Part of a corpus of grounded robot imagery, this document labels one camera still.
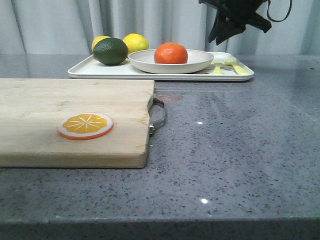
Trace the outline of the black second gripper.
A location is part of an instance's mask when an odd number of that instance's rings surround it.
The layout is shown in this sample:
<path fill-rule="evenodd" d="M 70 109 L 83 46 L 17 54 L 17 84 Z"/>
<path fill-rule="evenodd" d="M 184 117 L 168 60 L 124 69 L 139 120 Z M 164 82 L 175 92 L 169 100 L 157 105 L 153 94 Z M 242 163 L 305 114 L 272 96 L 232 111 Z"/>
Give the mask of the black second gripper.
<path fill-rule="evenodd" d="M 217 9 L 214 24 L 208 36 L 208 42 L 216 45 L 239 35 L 246 30 L 246 24 L 268 32 L 272 24 L 269 20 L 256 13 L 265 0 L 199 0 Z"/>

